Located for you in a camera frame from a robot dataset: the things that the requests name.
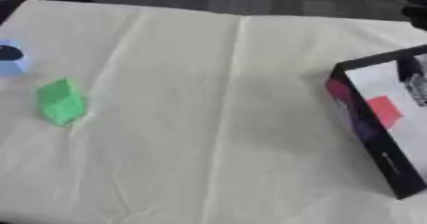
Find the red paper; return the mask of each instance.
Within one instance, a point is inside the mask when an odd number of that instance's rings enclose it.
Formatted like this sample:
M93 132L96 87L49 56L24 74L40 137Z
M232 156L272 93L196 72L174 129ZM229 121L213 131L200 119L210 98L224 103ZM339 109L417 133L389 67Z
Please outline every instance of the red paper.
M402 117L400 111L386 95L369 99L368 104L387 129L391 129Z

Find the box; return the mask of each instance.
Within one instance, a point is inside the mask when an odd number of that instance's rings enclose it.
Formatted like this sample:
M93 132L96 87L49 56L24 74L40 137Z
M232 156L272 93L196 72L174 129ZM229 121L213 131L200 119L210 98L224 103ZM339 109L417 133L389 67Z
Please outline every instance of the box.
M426 53L427 45L341 62L326 82L397 198L427 188Z

